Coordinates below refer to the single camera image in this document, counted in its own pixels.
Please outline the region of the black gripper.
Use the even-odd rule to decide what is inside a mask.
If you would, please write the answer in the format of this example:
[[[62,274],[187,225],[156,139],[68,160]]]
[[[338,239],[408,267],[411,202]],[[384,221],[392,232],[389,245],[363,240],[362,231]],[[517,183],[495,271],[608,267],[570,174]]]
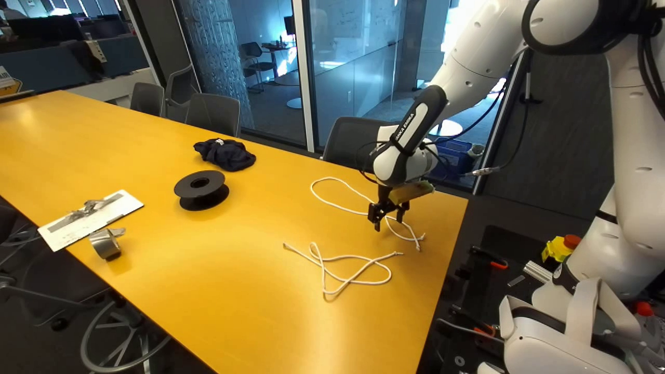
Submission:
[[[384,219],[384,213],[396,209],[394,219],[396,223],[403,223],[406,211],[409,209],[409,202],[403,202],[400,206],[394,206],[389,199],[389,192],[394,184],[381,184],[378,186],[378,202],[376,203],[367,203],[367,221],[372,223],[374,231],[381,231],[381,221]]]

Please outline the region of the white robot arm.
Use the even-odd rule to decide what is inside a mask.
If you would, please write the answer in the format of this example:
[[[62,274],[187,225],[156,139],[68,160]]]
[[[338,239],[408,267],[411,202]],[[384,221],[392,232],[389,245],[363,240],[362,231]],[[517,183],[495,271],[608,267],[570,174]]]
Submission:
[[[471,108],[524,49],[600,53],[608,72],[614,202],[627,245],[665,250],[665,121],[661,0],[483,0],[400,125],[378,139],[372,172],[387,184],[422,178],[422,149],[440,116]]]

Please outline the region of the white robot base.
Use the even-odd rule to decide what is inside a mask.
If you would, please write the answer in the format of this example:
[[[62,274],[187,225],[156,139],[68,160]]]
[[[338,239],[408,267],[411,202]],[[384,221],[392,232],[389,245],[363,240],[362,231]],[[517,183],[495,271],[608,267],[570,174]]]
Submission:
[[[617,181],[612,211],[554,271],[535,267],[529,301],[499,303],[502,366],[477,374],[659,374],[662,337],[629,305],[661,272],[665,184]]]

